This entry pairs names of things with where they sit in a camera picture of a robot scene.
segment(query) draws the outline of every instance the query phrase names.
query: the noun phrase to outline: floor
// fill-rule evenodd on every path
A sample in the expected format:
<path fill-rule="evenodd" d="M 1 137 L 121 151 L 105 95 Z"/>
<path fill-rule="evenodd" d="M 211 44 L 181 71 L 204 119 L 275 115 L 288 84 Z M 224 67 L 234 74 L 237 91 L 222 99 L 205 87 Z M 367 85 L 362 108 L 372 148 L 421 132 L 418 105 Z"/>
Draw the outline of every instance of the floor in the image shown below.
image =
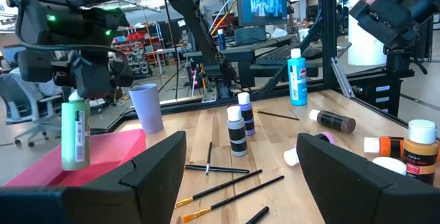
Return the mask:
<path fill-rule="evenodd" d="M 339 41 L 344 41 L 345 37 L 340 37 Z M 434 32 L 434 49 L 433 58 L 440 59 L 440 47 L 436 47 L 440 43 L 440 32 Z M 368 69 L 368 67 L 353 67 L 347 64 L 347 54 L 340 58 L 342 68 L 346 74 L 356 71 L 362 71 Z M 179 66 L 179 84 L 177 90 L 178 98 L 185 98 L 191 96 L 193 93 L 189 87 L 185 87 L 185 82 L 189 82 L 186 70 Z M 425 63 L 424 64 L 429 74 L 423 75 L 418 67 L 412 65 L 415 70 L 416 76 L 414 78 L 405 79 L 401 87 L 401 93 L 408 98 L 401 98 L 399 117 L 405 121 L 409 121 L 416 118 L 428 119 L 440 124 L 440 81 L 437 77 L 440 72 L 440 63 Z M 158 68 L 153 68 L 153 77 L 137 80 L 135 83 L 142 85 L 145 83 L 154 83 L 157 85 L 160 100 L 172 100 L 175 98 L 175 87 L 177 86 L 176 65 L 169 65 L 163 68 L 163 76 L 159 74 Z M 269 78 L 257 78 L 257 86 L 264 85 Z M 195 89 L 195 96 L 200 95 L 198 89 Z M 120 103 L 116 107 L 109 107 L 103 110 L 100 115 L 91 116 L 90 123 L 92 128 L 106 128 L 112 121 L 114 121 L 121 112 L 132 106 L 131 101 Z M 13 142 L 14 136 L 29 129 L 31 124 L 20 124 L 13 127 L 5 125 L 5 110 L 3 105 L 0 105 L 0 133 L 3 140 L 0 141 L 0 186 L 11 180 L 15 175 L 25 170 L 28 166 L 39 160 L 46 153 L 51 151 L 60 144 L 59 133 L 51 133 L 49 136 L 52 138 L 49 142 L 43 140 L 36 141 L 37 145 L 34 148 L 22 146 L 17 148 L 16 146 L 2 146 Z"/>

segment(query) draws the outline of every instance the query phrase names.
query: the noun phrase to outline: monitor screen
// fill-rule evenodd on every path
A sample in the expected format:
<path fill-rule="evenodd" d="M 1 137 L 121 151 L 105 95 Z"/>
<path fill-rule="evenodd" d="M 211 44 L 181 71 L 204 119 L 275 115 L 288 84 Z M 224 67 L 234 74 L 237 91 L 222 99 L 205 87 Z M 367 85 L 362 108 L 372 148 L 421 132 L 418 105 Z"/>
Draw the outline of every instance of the monitor screen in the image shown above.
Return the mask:
<path fill-rule="evenodd" d="M 25 48 L 21 45 L 5 46 L 3 48 L 3 57 L 9 64 L 17 64 L 17 61 L 15 61 L 15 54 L 23 50 L 25 50 Z"/>
<path fill-rule="evenodd" d="M 287 20 L 287 0 L 238 0 L 242 26 L 284 23 Z"/>

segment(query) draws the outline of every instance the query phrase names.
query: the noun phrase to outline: wooden table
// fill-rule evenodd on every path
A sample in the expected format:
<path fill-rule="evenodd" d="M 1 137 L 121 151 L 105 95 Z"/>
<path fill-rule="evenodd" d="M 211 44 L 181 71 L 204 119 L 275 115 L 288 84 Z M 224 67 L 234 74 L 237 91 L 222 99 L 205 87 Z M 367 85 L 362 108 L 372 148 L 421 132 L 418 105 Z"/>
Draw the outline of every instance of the wooden table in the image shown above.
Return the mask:
<path fill-rule="evenodd" d="M 270 211 L 261 221 L 262 224 L 324 223 L 303 177 L 301 167 L 299 165 L 289 167 L 283 159 L 283 153 L 295 146 L 299 133 L 316 134 L 328 131 L 325 127 L 309 119 L 309 112 L 312 109 L 324 109 L 355 118 L 357 127 L 353 134 L 331 132 L 335 135 L 338 146 L 368 159 L 376 156 L 364 154 L 364 137 L 406 136 L 407 134 L 406 128 L 331 90 L 310 93 L 309 103 L 304 107 L 293 107 L 289 103 L 288 97 L 262 100 L 254 102 L 253 105 L 254 110 L 296 116 L 300 118 L 300 121 L 255 114 L 256 134 L 248 137 L 249 154 L 244 157 L 231 156 L 226 126 L 227 107 L 165 115 L 165 129 L 147 136 L 147 146 L 152 146 L 175 131 L 186 131 L 187 164 L 191 162 L 200 165 L 206 164 L 208 145 L 212 141 L 211 166 L 247 168 L 251 171 L 263 169 L 263 173 L 257 177 L 246 179 L 235 186 L 230 186 L 176 209 L 171 223 L 176 223 L 179 216 L 185 216 L 209 207 L 279 175 L 285 175 L 285 178 L 221 209 L 207 213 L 190 223 L 243 224 L 266 205 L 270 207 Z M 119 131 L 134 128 L 141 128 L 138 120 L 125 122 Z M 438 175 L 437 173 L 436 185 L 440 186 Z M 207 177 L 204 171 L 186 170 L 177 199 L 190 197 L 240 176 L 211 172 Z"/>

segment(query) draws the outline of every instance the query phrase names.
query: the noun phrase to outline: green paint bottle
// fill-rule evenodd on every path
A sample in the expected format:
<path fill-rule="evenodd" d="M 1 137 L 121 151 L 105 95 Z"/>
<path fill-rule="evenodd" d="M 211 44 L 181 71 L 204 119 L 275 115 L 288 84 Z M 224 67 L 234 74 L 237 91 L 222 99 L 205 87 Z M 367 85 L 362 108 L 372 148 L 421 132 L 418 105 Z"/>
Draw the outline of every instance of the green paint bottle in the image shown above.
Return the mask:
<path fill-rule="evenodd" d="M 63 170 L 80 170 L 90 164 L 90 105 L 76 90 L 61 106 L 61 164 Z"/>

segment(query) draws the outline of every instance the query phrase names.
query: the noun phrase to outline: paintbrush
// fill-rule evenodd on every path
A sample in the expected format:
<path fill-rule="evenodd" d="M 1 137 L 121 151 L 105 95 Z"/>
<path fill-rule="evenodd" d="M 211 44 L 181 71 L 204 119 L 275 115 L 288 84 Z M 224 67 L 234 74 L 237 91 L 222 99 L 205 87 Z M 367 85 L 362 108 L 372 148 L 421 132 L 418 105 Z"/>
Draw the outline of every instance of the paintbrush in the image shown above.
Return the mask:
<path fill-rule="evenodd" d="M 189 170 L 206 170 L 205 166 L 200 165 L 185 165 L 185 169 Z M 222 168 L 218 166 L 210 166 L 209 170 L 211 172 L 236 172 L 236 173 L 249 173 L 249 170 L 246 169 L 236 169 L 236 168 Z"/>
<path fill-rule="evenodd" d="M 278 114 L 268 113 L 268 112 L 265 112 L 265 111 L 254 111 L 254 112 L 255 112 L 255 113 L 265 114 L 265 115 L 270 115 L 270 116 L 274 116 L 274 117 L 287 118 L 287 119 L 290 119 L 290 120 L 296 120 L 296 121 L 299 121 L 299 120 L 300 120 L 299 118 L 296 118 L 296 117 L 287 117 L 287 116 L 284 116 L 284 115 L 278 115 Z"/>
<path fill-rule="evenodd" d="M 259 174 L 259 173 L 262 173 L 262 171 L 263 171 L 263 170 L 261 170 L 261 169 L 260 169 L 260 170 L 257 170 L 257 171 L 255 171 L 255 172 L 252 172 L 252 173 L 250 173 L 250 174 L 247 174 L 247 175 L 244 175 L 244 176 L 242 176 L 242 177 L 236 178 L 236 179 L 231 180 L 231 181 L 229 181 L 229 182 L 222 183 L 221 185 L 215 186 L 215 187 L 213 187 L 213 188 L 211 188 L 211 189 L 209 189 L 209 190 L 205 190 L 204 192 L 200 192 L 200 193 L 198 193 L 198 194 L 195 194 L 194 196 L 192 196 L 192 197 L 188 197 L 187 199 L 184 199 L 184 200 L 178 201 L 178 202 L 176 202 L 176 204 L 175 204 L 175 208 L 178 208 L 178 207 L 181 207 L 181 206 L 183 206 L 183 205 L 186 205 L 187 203 L 193 202 L 193 201 L 195 201 L 195 200 L 197 200 L 197 199 L 200 199 L 200 198 L 202 198 L 202 197 L 204 197 L 204 196 L 207 196 L 207 195 L 209 195 L 209 194 L 211 194 L 211 193 L 214 193 L 214 192 L 216 192 L 216 191 L 218 191 L 218 190 L 221 190 L 221 189 L 226 188 L 226 187 L 228 187 L 228 186 L 231 186 L 231 185 L 233 185 L 233 184 L 235 184 L 235 183 L 238 183 L 238 182 L 240 182 L 240 181 L 243 181 L 243 180 L 245 180 L 245 179 L 247 179 L 247 178 L 250 178 L 250 177 L 252 177 L 252 176 L 254 176 L 254 175 L 257 175 L 257 174 Z"/>
<path fill-rule="evenodd" d="M 209 213 L 209 212 L 211 212 L 211 211 L 213 211 L 213 210 L 215 210 L 217 208 L 220 208 L 220 207 L 222 207 L 222 206 L 224 206 L 224 205 L 226 205 L 226 204 L 228 204 L 230 202 L 233 202 L 233 201 L 235 201 L 237 199 L 240 199 L 241 197 L 244 197 L 245 195 L 253 193 L 254 191 L 260 190 L 261 188 L 264 188 L 265 186 L 268 186 L 271 183 L 275 183 L 275 182 L 277 182 L 277 181 L 279 181 L 281 179 L 284 179 L 284 176 L 279 176 L 276 179 L 273 179 L 273 180 L 268 181 L 266 183 L 262 183 L 261 185 L 259 185 L 257 187 L 254 187 L 252 189 L 246 190 L 245 192 L 242 192 L 242 193 L 240 193 L 238 195 L 235 195 L 235 196 L 230 197 L 230 198 L 228 198 L 226 200 L 223 200 L 223 201 L 221 201 L 219 203 L 216 203 L 216 204 L 212 205 L 209 208 L 204 208 L 204 209 L 202 209 L 202 210 L 200 210 L 198 212 L 195 212 L 195 213 L 189 214 L 187 216 L 184 216 L 182 221 L 184 223 L 190 222 L 190 221 L 194 220 L 195 218 L 197 218 L 199 216 L 202 216 L 202 215 L 204 215 L 206 213 Z"/>
<path fill-rule="evenodd" d="M 209 148 L 208 148 L 208 159 L 206 160 L 206 176 L 208 176 L 209 173 L 209 166 L 211 163 L 211 150 L 212 150 L 212 142 L 209 143 Z"/>
<path fill-rule="evenodd" d="M 261 220 L 267 213 L 269 212 L 269 207 L 264 207 L 260 212 L 256 213 L 254 217 L 252 217 L 246 224 L 256 224 L 259 220 Z"/>

